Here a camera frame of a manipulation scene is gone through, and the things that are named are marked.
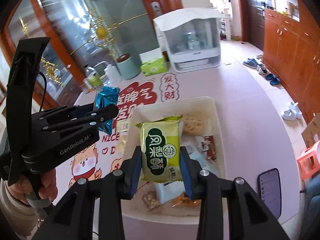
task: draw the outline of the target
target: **blue snack package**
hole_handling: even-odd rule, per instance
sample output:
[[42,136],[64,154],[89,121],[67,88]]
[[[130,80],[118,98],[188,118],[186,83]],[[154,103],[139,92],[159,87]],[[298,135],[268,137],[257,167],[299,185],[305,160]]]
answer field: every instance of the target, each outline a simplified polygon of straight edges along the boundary
[[[119,92],[119,88],[102,87],[102,90],[96,95],[94,106],[98,109],[101,109],[110,105],[117,105]],[[99,125],[99,130],[111,135],[113,120],[114,119],[111,119],[101,123]]]

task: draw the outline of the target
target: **orange stool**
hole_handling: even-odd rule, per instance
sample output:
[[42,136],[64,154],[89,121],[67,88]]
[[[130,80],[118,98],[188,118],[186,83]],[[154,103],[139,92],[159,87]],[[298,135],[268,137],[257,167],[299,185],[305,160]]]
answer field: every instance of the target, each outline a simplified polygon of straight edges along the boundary
[[320,141],[316,142],[312,147],[305,149],[301,156],[297,158],[298,165],[301,170],[301,178],[303,180],[311,177],[317,171],[320,171]]

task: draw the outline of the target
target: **sleeve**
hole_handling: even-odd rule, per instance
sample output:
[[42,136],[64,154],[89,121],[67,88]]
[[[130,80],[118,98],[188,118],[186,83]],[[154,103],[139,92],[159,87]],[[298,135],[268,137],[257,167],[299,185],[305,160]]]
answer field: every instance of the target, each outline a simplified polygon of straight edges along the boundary
[[33,208],[16,200],[10,194],[7,182],[2,179],[0,183],[0,208],[18,236],[27,238],[34,234],[38,219]]

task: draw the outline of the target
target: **silver bolt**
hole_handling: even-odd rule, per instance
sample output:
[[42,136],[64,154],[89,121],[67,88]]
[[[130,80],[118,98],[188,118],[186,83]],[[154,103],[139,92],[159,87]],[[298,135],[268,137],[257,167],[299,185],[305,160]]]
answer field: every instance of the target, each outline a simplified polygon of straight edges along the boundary
[[244,184],[244,179],[236,178],[236,184],[243,185]]
[[122,171],[121,171],[121,170],[115,170],[115,171],[113,172],[113,175],[115,175],[115,176],[121,176],[121,175],[122,175]]
[[78,182],[78,184],[83,185],[83,184],[85,184],[87,182],[87,179],[86,178],[80,178],[80,179],[77,180],[77,182]]
[[207,171],[207,170],[201,170],[199,173],[203,177],[209,176],[209,174],[210,174],[209,171]]

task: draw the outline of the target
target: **phone screen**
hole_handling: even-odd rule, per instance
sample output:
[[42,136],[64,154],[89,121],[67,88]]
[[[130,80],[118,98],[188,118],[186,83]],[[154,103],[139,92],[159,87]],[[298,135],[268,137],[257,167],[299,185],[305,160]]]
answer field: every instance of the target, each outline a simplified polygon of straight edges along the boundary
[[271,213],[278,219],[281,215],[281,186],[278,169],[258,176],[259,196]]

